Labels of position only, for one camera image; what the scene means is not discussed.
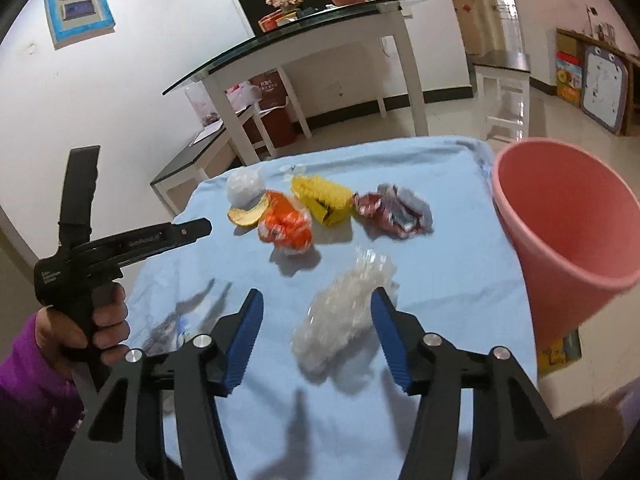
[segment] crumpled yellow packaging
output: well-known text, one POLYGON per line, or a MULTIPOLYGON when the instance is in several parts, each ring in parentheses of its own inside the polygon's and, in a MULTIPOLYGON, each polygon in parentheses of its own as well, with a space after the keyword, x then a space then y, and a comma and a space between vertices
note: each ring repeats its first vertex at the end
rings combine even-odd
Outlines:
POLYGON ((320 175, 294 176, 291 192, 325 227, 331 227, 351 215, 353 191, 320 175))

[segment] black baseboard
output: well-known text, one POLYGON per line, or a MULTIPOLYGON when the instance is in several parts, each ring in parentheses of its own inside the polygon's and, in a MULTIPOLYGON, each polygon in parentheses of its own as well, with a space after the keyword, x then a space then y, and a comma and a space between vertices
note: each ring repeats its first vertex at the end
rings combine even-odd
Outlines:
MULTIPOLYGON (((474 96, 471 86, 458 86, 455 88, 440 88, 437 90, 425 90, 422 92, 425 103, 438 103, 441 101, 453 101, 456 99, 471 99, 474 96)), ((407 108, 409 106, 409 96, 407 94, 394 95, 385 97, 385 107, 387 110, 396 110, 398 108, 407 108)), ((338 108, 324 114, 314 115, 306 118, 310 130, 322 128, 329 124, 341 123, 356 117, 364 117, 379 113, 377 101, 366 101, 356 105, 338 108)), ((293 128, 297 133, 302 133, 300 123, 293 123, 293 128)))
POLYGON ((531 84, 531 86, 533 86, 533 88, 540 90, 547 95, 557 94, 557 89, 554 85, 549 85, 543 81, 540 81, 540 79, 536 79, 535 77, 529 78, 529 83, 531 84))

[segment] pink bucket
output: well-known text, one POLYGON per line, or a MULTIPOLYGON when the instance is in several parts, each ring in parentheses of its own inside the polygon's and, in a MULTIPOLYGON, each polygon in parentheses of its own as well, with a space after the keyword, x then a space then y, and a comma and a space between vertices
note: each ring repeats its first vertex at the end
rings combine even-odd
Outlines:
POLYGON ((492 185, 539 349, 640 280, 640 204, 597 158, 557 140, 524 140, 498 154, 492 185))

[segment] yellow peel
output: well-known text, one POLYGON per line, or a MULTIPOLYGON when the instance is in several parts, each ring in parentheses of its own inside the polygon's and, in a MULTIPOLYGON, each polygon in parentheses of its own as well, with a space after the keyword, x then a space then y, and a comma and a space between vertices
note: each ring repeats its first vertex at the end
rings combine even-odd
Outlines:
POLYGON ((240 227, 255 227, 257 223, 260 221, 260 217, 262 213, 264 213, 269 206, 269 199, 266 195, 263 195, 260 199, 260 202, 257 203, 254 207, 246 211, 244 209, 237 209, 232 207, 226 213, 226 216, 231 220, 234 224, 240 227))

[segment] blue tablecloth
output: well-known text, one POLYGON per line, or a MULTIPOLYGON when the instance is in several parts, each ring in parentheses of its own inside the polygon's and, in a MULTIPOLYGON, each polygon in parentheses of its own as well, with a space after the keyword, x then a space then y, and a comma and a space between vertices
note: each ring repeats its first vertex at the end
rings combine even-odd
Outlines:
MULTIPOLYGON (((314 226, 315 250, 280 256, 271 244, 226 218, 226 178, 207 180, 176 222, 210 220, 209 237, 150 258, 128 301, 130 346, 175 347, 177 332, 208 331, 236 312, 250 288, 264 295, 264 322, 244 382, 218 401, 238 478, 340 480, 398 477, 418 399, 393 384, 375 331, 309 381, 290 351, 294 328, 314 294, 354 263, 357 246, 398 266, 398 309, 458 348, 513 351, 536 380, 529 304, 518 258, 496 216, 489 184, 494 154, 465 137, 396 139, 280 158, 260 164, 271 189, 289 191, 290 167, 318 173, 358 192, 382 182, 427 200, 434 232, 409 240, 370 237, 355 219, 314 226)), ((466 479, 472 396, 464 392, 455 478, 466 479)), ((169 456, 178 460, 175 419, 165 418, 169 456)))

